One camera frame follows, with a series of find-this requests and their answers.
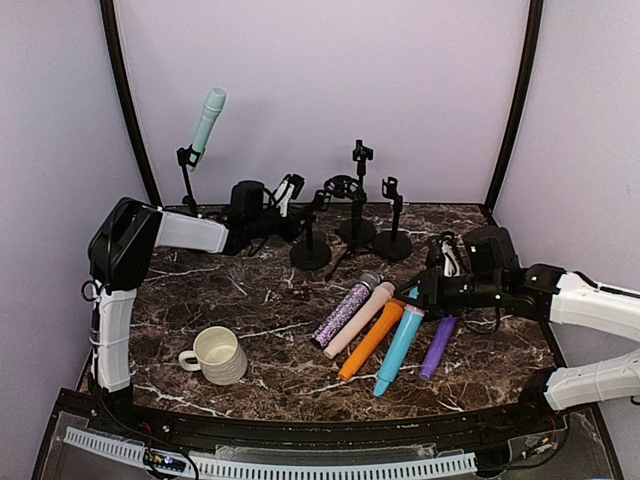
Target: mug rim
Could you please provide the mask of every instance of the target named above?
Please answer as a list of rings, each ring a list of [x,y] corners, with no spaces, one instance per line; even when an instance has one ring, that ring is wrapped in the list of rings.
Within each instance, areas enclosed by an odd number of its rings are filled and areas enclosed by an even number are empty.
[[[229,332],[231,334],[231,336],[233,337],[233,346],[235,348],[233,355],[236,354],[236,352],[238,351],[238,348],[240,348],[240,345],[238,343],[238,337],[236,337],[236,334],[233,333],[231,330],[229,330],[227,327],[223,327],[222,325],[214,325],[213,327],[207,327],[204,330],[202,330],[197,336],[196,339],[193,341],[193,353],[196,356],[196,360],[198,360],[199,363],[201,363],[202,365],[208,365],[210,367],[215,367],[218,365],[224,365],[225,363],[229,362],[229,360],[225,360],[223,362],[215,362],[215,363],[211,363],[211,362],[205,362],[204,360],[200,360],[200,357],[198,356],[198,351],[196,350],[196,344],[198,343],[198,339],[200,338],[201,335],[203,335],[204,333],[207,333],[209,330],[226,330],[227,332]]]

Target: microphone holder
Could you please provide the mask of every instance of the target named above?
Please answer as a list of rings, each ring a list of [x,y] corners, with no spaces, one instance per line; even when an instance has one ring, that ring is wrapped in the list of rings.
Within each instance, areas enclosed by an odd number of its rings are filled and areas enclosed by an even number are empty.
[[[359,181],[355,178],[349,177],[348,175],[338,175],[327,180],[324,184],[324,189],[327,193],[336,198],[348,198],[351,200],[351,219],[344,222],[348,222],[349,224],[350,235],[344,235],[344,223],[336,230],[336,234],[347,244],[347,249],[340,258],[338,258],[336,264],[325,277],[325,281],[328,282],[331,280],[333,274],[336,272],[343,260],[348,257],[356,257],[357,255],[372,254],[373,251],[370,247],[366,246],[365,242],[362,240],[362,236],[360,235],[365,222],[362,218],[362,207],[367,202],[367,194],[360,186]]]
[[[364,177],[367,174],[367,161],[371,160],[373,160],[373,149],[365,147],[362,144],[362,140],[356,140],[356,148],[353,150],[353,161],[358,164],[356,169],[356,174],[358,175],[357,186],[360,188],[360,190],[362,190],[362,194],[364,195],[363,204],[367,201],[366,194],[364,193]],[[359,228],[356,232],[356,236],[357,240],[361,244],[366,245],[371,243],[373,237],[376,236],[376,227],[374,227],[373,223],[371,223],[369,220],[362,218],[362,208],[360,208],[359,216]],[[353,222],[350,220],[345,220],[340,225],[338,235],[346,243],[349,243],[353,231]]]
[[[178,156],[178,165],[182,169],[182,178],[184,179],[184,186],[187,190],[187,194],[182,197],[182,204],[189,207],[189,211],[193,215],[198,215],[198,204],[193,196],[193,190],[191,189],[191,180],[189,179],[189,170],[187,167],[195,167],[202,156],[202,153],[193,150],[193,146],[189,145],[189,148],[180,147],[176,152]],[[196,155],[196,160],[191,161],[191,155]]]
[[[331,261],[331,249],[323,240],[313,237],[313,223],[316,221],[314,212],[326,212],[331,201],[331,195],[324,190],[318,190],[313,201],[304,209],[306,219],[305,241],[298,242],[289,252],[291,265],[301,270],[318,270]]]
[[[382,181],[382,196],[393,200],[393,220],[391,230],[381,232],[373,239],[373,251],[385,260],[398,262],[411,255],[413,247],[409,236],[398,231],[403,198],[398,194],[397,178],[388,177]]]

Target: marble table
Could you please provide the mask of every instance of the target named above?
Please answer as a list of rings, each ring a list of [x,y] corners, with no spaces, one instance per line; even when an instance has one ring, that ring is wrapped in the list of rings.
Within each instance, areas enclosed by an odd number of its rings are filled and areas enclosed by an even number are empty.
[[[344,249],[333,230],[349,211],[348,205],[332,205],[318,219],[317,232],[330,245],[333,261]],[[388,229],[391,207],[367,205],[365,218],[379,230]],[[407,205],[401,229],[413,241],[411,257],[396,264],[373,255],[350,259],[328,283],[324,276],[330,266],[317,272],[293,269],[290,245],[278,238],[255,257],[156,249],[132,317],[134,402],[207,416],[306,422],[413,418],[517,401],[529,375],[553,365],[540,327],[528,320],[505,318],[496,333],[486,336],[459,322],[429,382],[421,381],[418,372],[437,324],[423,323],[397,380],[379,399],[372,390],[390,339],[348,383],[337,374],[349,352],[329,360],[309,342],[363,270],[402,283],[422,268],[429,235],[444,230],[463,234],[486,224],[475,205]],[[466,318],[482,323],[493,318],[493,311]],[[178,365],[178,354],[213,325],[233,330],[247,354],[249,367],[240,383],[215,386]]]

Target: mug handle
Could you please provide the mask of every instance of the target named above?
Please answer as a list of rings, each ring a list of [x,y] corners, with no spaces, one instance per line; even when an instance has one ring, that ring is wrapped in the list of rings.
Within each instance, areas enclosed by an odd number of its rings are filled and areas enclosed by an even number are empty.
[[[180,366],[187,372],[197,372],[200,370],[200,364],[187,362],[187,360],[191,358],[196,358],[196,352],[193,350],[185,350],[184,352],[180,352],[180,355],[178,355],[178,362],[180,362]]]

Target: stand base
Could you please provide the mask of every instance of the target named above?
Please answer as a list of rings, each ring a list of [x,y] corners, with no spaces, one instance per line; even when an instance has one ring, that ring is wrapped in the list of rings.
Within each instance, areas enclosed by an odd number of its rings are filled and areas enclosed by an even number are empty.
[[[413,247],[409,237],[403,233],[398,232],[396,241],[391,241],[391,231],[379,233],[376,238],[373,239],[373,251],[376,255],[389,260],[390,262],[398,262],[404,260],[411,255]]]
[[[343,242],[347,244],[350,243],[351,242],[351,220],[345,220],[344,222],[342,222],[342,225],[340,225],[340,228],[338,229],[337,233]],[[373,237],[375,236],[376,236],[376,227],[373,226],[373,223],[371,223],[369,220],[362,219],[360,221],[360,230],[358,230],[358,237],[356,238],[358,243],[360,243],[361,245],[366,245],[368,243],[371,243],[371,241],[373,240]]]
[[[322,240],[313,240],[313,250],[307,249],[307,242],[301,241],[291,247],[289,252],[291,265],[300,270],[318,270],[331,261],[331,249]]]

